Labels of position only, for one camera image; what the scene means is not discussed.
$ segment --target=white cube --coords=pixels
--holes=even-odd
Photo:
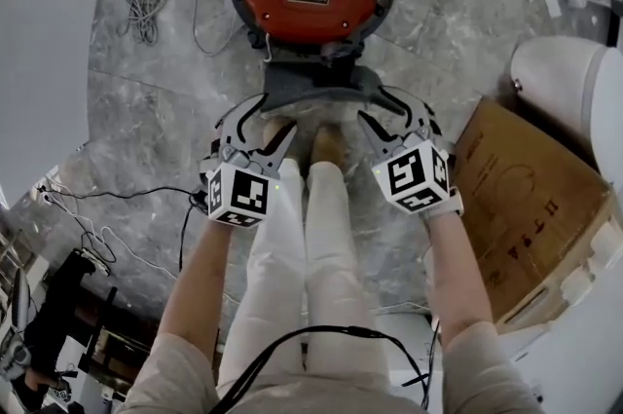
[[[448,153],[430,140],[372,167],[385,199],[417,213],[450,197]]]
[[[209,178],[208,218],[236,227],[253,227],[273,209],[273,189],[277,186],[272,178],[223,163]]]

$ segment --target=white trash bin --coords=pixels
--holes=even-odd
[[[534,38],[517,49],[511,78],[595,156],[623,207],[623,55],[582,38]]]

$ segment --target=gray marble floor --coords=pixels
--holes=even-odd
[[[91,139],[60,164],[63,183],[75,193],[164,184],[194,188],[198,161],[214,136],[214,123],[236,102],[260,91],[262,53],[249,49],[241,31],[222,54],[202,53],[192,35],[193,4],[169,0],[158,17],[159,42],[148,47],[117,34],[127,14],[124,0],[98,0],[89,76]],[[605,16],[599,11],[570,11],[564,5],[563,10],[562,18],[551,19],[544,0],[397,0],[387,21],[368,40],[361,63],[375,69],[386,84],[427,100],[442,130],[456,139],[482,95],[499,96],[506,90],[505,72],[518,42],[543,34],[598,38],[604,31]],[[199,0],[197,25],[199,41],[212,51],[238,30],[239,21],[229,0]],[[427,248],[426,234],[415,217],[400,214],[382,200],[355,122],[357,109],[356,104],[305,103],[284,112],[299,118],[304,142],[311,141],[321,120],[343,125],[350,143],[346,177],[352,229],[371,306],[409,300],[425,304],[417,260]],[[375,111],[389,126],[397,123]],[[251,130],[258,131],[261,123],[250,124]],[[75,207],[71,200],[67,203]],[[97,227],[111,226],[136,254],[176,272],[187,207],[183,196],[164,192],[127,202],[91,199],[79,207]],[[27,196],[5,214],[53,265],[80,242],[81,230],[70,217]],[[186,254],[201,227],[202,218],[193,212]],[[225,330],[244,293],[252,235],[235,235],[226,281]],[[86,286],[103,295],[116,285],[120,305],[158,318],[173,279],[135,260],[116,240],[109,241],[118,257],[114,275],[95,275]]]

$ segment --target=gray cord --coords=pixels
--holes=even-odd
[[[157,14],[166,5],[168,0],[126,0],[129,5],[128,18],[121,28],[117,28],[117,34],[124,36],[131,30],[132,38],[137,44],[156,45],[158,42],[158,23]],[[197,39],[197,8],[199,0],[195,0],[193,6],[193,39],[195,45],[208,57],[214,57],[221,54],[232,39],[241,30],[241,25],[236,26],[236,14],[232,14],[232,23],[230,33],[223,45],[213,52],[205,49]],[[218,15],[212,20],[218,19],[223,15]]]

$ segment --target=leg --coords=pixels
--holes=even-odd
[[[334,142],[326,144],[327,138]],[[314,164],[310,168],[306,230],[310,325],[374,328],[374,317],[366,305],[363,285],[357,276],[348,193],[339,168],[344,157],[335,156],[336,149],[340,149],[336,139],[344,147],[340,133],[336,135],[335,130],[321,129],[312,152]],[[321,153],[317,151],[318,145],[334,149],[328,154]],[[379,340],[311,334],[307,370],[318,376],[348,380],[362,388],[385,390],[388,387],[387,364]]]
[[[301,326],[305,290],[305,239],[299,166],[285,159],[279,169],[275,211],[258,228],[247,264],[247,290],[232,323],[221,362],[218,393],[223,395],[274,340]],[[279,348],[261,375],[302,374],[301,342]]]

